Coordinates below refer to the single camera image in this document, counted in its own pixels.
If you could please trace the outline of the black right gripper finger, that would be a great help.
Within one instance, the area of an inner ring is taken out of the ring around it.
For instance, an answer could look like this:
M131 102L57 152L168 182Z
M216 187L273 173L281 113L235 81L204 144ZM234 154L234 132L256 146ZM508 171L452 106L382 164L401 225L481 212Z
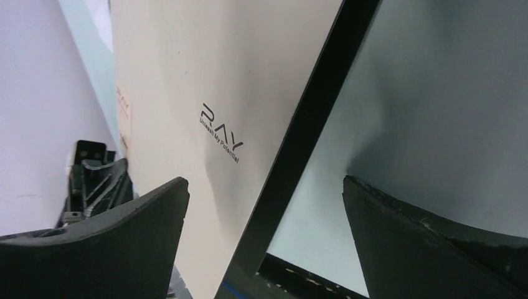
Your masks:
M526 298L527 239L451 221L355 176L342 197L371 298Z

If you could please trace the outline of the black folder with beige cover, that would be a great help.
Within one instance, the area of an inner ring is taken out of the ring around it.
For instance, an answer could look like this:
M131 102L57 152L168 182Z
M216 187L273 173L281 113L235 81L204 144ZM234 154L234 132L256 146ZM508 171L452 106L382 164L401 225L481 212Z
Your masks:
M527 239L526 1L112 1L140 194L189 200L194 298L371 298L355 176Z

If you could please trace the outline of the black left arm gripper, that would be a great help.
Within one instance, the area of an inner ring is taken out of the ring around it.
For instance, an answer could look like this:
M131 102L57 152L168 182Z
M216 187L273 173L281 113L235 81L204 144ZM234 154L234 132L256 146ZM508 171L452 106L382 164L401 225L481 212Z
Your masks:
M128 160L106 144L78 140L72 156L56 229L1 237L1 297L165 298L187 180L134 199Z

